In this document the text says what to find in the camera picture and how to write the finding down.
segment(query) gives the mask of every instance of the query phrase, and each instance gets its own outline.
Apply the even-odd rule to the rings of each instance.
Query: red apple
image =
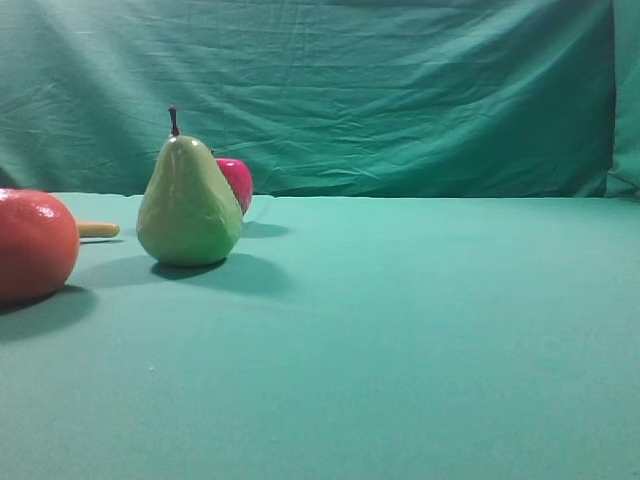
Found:
[[[64,203],[45,192],[0,188],[0,303],[61,289],[79,249],[78,227]]]
[[[235,194],[242,213],[247,213],[253,198],[253,178],[247,165],[236,158],[217,158],[222,174],[227,178],[231,190]]]

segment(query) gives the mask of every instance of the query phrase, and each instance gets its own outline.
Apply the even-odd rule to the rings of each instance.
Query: pear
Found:
[[[171,135],[158,154],[138,211],[138,241],[158,263],[207,266],[224,260],[242,233],[243,215],[211,150],[181,135],[169,109]]]

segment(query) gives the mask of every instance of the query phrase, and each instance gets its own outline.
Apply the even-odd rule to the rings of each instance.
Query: table surface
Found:
[[[0,478],[640,478],[640,206],[256,197],[168,270],[140,197],[0,315]]]

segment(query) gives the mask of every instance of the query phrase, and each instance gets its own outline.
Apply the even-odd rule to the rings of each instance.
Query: green cloth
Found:
[[[202,272],[60,198],[122,234],[0,316],[2,478],[637,475],[634,203],[258,197]]]
[[[605,191],[611,0],[5,0],[1,14],[0,184],[142,193],[176,104],[183,133],[248,162],[259,193]]]
[[[640,2],[614,0],[616,25],[616,135],[609,196],[640,191]]]

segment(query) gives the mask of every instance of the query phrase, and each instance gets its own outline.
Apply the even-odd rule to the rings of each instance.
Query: green backdrop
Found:
[[[605,192],[611,0],[1,8],[4,185],[140,193],[175,103],[183,132],[247,161],[258,193]]]
[[[614,0],[616,25],[616,143],[608,194],[640,190],[640,2]]]

